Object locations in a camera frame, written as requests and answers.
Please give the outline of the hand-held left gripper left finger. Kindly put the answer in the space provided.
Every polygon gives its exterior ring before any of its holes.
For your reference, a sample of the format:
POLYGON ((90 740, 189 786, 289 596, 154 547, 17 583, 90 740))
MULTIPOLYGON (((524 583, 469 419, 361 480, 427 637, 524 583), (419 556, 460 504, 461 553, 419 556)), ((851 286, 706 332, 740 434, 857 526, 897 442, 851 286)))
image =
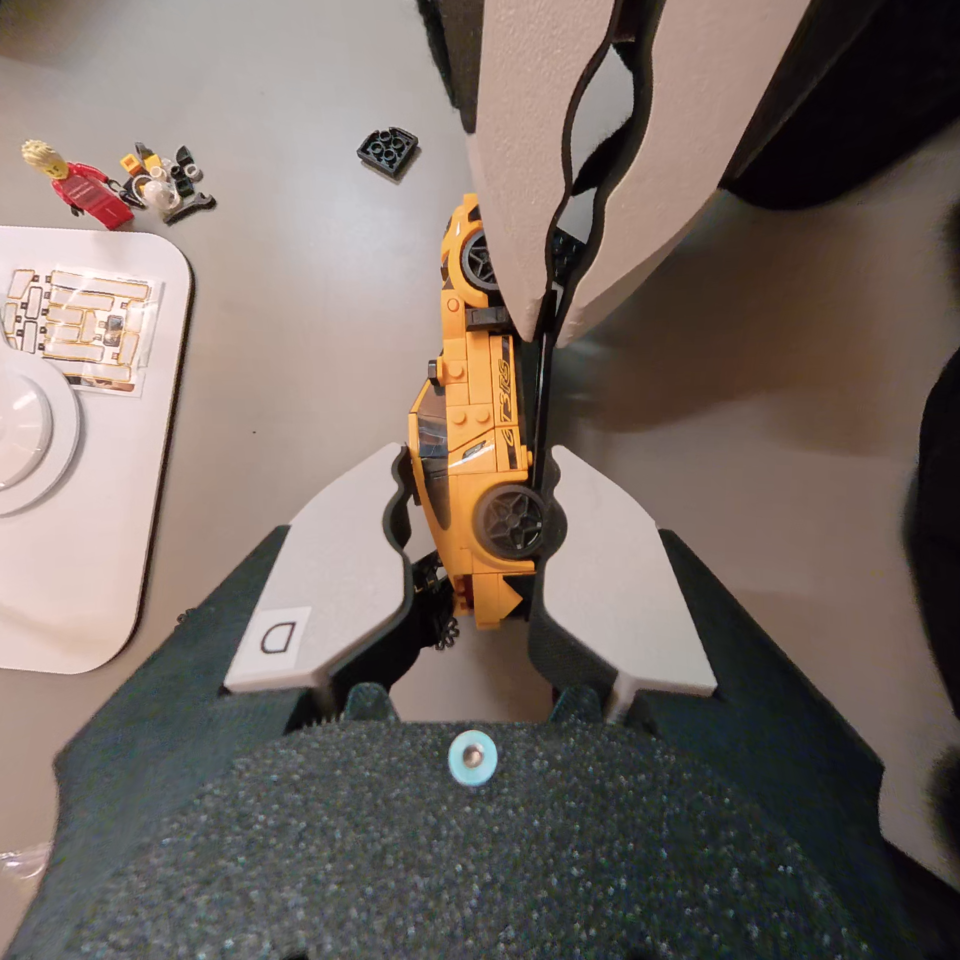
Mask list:
POLYGON ((410 612, 406 445, 390 442, 295 515, 223 684, 232 694, 311 690, 339 708, 336 672, 410 612))

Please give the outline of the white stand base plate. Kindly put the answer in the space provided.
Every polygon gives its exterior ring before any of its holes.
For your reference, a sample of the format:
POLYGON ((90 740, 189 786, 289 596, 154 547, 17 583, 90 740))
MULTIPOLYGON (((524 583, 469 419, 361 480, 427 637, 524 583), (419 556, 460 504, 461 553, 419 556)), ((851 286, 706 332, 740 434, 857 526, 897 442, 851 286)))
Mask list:
POLYGON ((154 234, 2 226, 2 277, 48 265, 164 282, 138 397, 75 389, 2 326, 2 668, 70 675, 137 625, 193 282, 154 234))

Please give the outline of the orange lego car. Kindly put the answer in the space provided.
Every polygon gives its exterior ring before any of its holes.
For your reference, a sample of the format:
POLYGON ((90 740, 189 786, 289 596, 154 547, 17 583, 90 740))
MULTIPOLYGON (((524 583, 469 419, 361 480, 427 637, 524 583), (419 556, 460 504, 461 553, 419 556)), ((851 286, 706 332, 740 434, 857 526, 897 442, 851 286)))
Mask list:
POLYGON ((522 341, 500 294, 479 199, 440 243, 440 351, 408 415, 414 501, 435 551, 416 596, 436 638, 449 618, 498 629, 528 614, 551 510, 530 483, 522 341))

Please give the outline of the red lego piece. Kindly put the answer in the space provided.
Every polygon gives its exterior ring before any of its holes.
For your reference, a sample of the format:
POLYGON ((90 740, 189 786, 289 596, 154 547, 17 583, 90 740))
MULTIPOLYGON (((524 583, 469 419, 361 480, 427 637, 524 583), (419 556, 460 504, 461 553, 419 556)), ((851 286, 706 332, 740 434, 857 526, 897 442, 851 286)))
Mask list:
POLYGON ((66 161, 37 139, 27 140, 20 150, 30 167, 50 179, 54 192, 75 216, 88 214, 110 231, 135 220, 134 212, 116 192, 116 182, 98 168, 66 161))

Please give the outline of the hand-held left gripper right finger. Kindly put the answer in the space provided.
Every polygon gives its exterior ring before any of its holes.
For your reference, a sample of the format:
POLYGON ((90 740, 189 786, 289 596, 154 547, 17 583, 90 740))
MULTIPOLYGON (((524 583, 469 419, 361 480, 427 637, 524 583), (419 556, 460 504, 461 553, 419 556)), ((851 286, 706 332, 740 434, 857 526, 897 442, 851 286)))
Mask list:
POLYGON ((638 694, 710 697, 707 652, 652 516, 564 446, 546 457, 551 512, 529 618, 529 659, 559 691, 595 690, 608 722, 638 694))

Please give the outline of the black quarter-round lego plate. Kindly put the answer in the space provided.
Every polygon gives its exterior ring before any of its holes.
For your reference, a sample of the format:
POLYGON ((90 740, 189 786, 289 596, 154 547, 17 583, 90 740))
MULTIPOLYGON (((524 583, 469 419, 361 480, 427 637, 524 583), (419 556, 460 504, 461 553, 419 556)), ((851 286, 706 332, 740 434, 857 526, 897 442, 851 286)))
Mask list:
POLYGON ((356 150, 359 160, 374 172, 398 183, 419 150, 419 138, 397 126, 376 129, 356 150))

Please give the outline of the pile of small lego parts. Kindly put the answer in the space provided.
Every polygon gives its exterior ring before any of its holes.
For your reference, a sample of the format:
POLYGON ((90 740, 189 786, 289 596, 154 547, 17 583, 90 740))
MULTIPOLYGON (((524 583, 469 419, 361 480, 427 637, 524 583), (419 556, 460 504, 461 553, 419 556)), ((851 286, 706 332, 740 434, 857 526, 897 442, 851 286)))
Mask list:
POLYGON ((124 155, 120 163, 127 177, 111 189, 129 208, 151 210, 165 225, 217 207, 216 198, 198 188, 204 172, 186 145, 170 158, 137 141, 133 152, 124 155))

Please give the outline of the black mesh chair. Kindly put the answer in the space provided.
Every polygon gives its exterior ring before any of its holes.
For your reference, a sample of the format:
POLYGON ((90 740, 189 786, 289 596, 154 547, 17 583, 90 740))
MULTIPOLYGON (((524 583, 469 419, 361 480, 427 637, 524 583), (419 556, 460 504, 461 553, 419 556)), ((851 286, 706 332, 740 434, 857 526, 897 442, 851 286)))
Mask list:
POLYGON ((865 184, 958 118, 958 41, 958 2, 885 2, 730 193, 804 210, 865 184))

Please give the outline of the lego sticker sheet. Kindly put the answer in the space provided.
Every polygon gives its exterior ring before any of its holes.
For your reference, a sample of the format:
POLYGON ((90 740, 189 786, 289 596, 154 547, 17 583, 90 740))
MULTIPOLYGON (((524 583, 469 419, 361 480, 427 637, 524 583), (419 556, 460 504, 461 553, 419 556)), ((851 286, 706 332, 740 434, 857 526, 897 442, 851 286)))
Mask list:
POLYGON ((75 389, 142 392, 164 282, 93 268, 19 267, 2 276, 7 344, 47 360, 75 389))

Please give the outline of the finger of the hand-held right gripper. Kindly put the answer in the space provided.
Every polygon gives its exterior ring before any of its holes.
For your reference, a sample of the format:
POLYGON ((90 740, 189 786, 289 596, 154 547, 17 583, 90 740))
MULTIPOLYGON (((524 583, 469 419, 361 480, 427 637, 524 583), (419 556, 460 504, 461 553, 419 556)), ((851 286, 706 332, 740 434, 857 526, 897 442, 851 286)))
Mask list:
POLYGON ((594 258, 558 333, 567 347, 608 317, 679 244, 719 182, 809 6, 668 1, 652 42, 646 128, 603 200, 594 258))
POLYGON ((486 245, 519 336, 551 287, 549 234, 569 198, 570 116, 609 45, 614 1, 487 1, 474 133, 467 138, 486 245))

